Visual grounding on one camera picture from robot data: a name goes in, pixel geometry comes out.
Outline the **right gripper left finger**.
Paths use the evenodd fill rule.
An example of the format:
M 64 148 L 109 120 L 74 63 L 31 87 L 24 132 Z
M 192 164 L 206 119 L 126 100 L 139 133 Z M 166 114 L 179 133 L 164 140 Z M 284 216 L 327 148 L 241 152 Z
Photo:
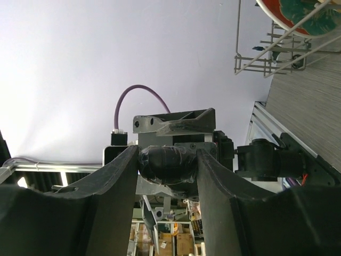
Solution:
M 59 189 L 1 186 L 1 255 L 126 255 L 137 146 Z

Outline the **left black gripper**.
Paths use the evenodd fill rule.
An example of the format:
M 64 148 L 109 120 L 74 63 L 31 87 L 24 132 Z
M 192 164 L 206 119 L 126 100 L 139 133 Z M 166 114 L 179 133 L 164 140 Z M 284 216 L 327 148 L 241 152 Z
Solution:
M 214 108 L 203 110 L 139 115 L 133 118 L 133 133 L 155 133 L 177 136 L 177 145 L 147 146 L 140 150 L 138 163 L 141 176 L 148 182 L 166 186 L 174 197 L 198 199 L 197 150 L 203 149 L 227 169 L 233 168 L 234 145 L 216 129 Z M 200 134 L 213 133 L 212 142 L 200 141 Z

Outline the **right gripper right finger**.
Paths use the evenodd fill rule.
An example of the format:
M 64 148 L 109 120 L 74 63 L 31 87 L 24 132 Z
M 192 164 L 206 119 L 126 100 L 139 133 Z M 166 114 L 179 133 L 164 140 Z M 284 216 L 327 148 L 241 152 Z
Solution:
M 207 255 L 340 255 L 340 188 L 273 193 L 197 151 Z

